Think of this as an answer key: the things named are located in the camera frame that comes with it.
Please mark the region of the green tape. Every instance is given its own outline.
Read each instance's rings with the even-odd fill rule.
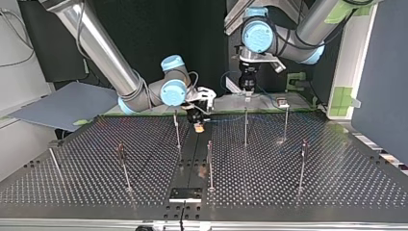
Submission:
[[[335,87],[331,101],[331,116],[347,116],[348,108],[351,106],[351,92],[353,88]]]
[[[351,14],[354,9],[358,9],[357,12],[353,16],[363,16],[363,15],[370,15],[371,8],[373,4],[366,5],[366,6],[354,6],[352,4],[348,4],[343,0],[340,0],[337,5],[333,8],[331,13],[326,17],[324,20],[325,23],[328,24],[338,24],[343,21],[347,16]]]
[[[93,119],[90,119],[90,120],[80,119],[80,120],[74,122],[73,125],[75,125],[75,126],[83,126],[83,125],[85,125],[85,124],[89,124],[89,123],[92,123],[92,122],[93,122]]]

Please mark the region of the metal plate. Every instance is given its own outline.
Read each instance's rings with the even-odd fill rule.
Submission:
[[[0,218],[408,223],[408,180],[378,154],[318,113],[218,115],[200,135],[179,118],[99,118],[56,151],[0,184]],[[310,144],[299,191],[302,140]],[[134,192],[117,163],[123,141]],[[208,192],[207,143],[215,191]],[[201,203],[169,203],[173,188],[201,188]]]
[[[189,124],[184,117],[178,120],[184,146]],[[116,156],[120,142],[132,192],[126,191]],[[167,207],[169,189],[186,187],[190,175],[178,167],[182,154],[172,117],[100,117],[55,153],[62,176],[46,154],[0,192],[1,217],[18,212],[20,218],[173,218],[170,210],[176,206]]]
[[[215,120],[216,190],[204,192],[202,219],[408,222],[408,178],[323,115],[290,114],[284,142],[284,114],[250,115],[247,148],[242,115]],[[303,139],[310,155],[300,190]]]

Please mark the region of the vertical post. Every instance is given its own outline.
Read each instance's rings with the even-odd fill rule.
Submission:
[[[214,182],[213,182],[213,144],[211,141],[208,141],[207,144],[207,162],[210,168],[210,192],[215,191]]]
[[[285,114],[285,130],[283,132],[283,141],[286,140],[286,133],[288,130],[288,118],[289,118],[289,107],[286,108],[286,114]]]
[[[126,153],[125,153],[125,145],[123,142],[119,143],[117,148],[117,158],[119,160],[119,164],[123,167],[123,173],[125,174],[126,184],[127,184],[127,192],[132,191],[132,186],[130,185],[129,174],[126,168]]]
[[[302,156],[302,169],[300,171],[299,194],[303,190],[302,184],[303,184],[303,175],[304,175],[305,163],[306,163],[306,158],[309,155],[309,143],[306,141],[306,139],[303,139],[302,149],[301,149],[300,154]]]
[[[63,173],[61,172],[60,164],[58,164],[57,157],[55,156],[54,150],[52,149],[52,147],[48,148],[48,150],[50,151],[54,165],[57,168],[57,171],[60,174],[61,179],[63,180]]]
[[[244,142],[245,147],[247,147],[247,145],[248,145],[247,126],[248,126],[248,110],[245,107],[245,142]]]
[[[181,144],[180,144],[180,133],[179,133],[179,130],[178,130],[178,122],[177,122],[177,110],[174,110],[173,118],[174,118],[174,126],[176,127],[176,134],[177,134],[177,148],[180,151]]]

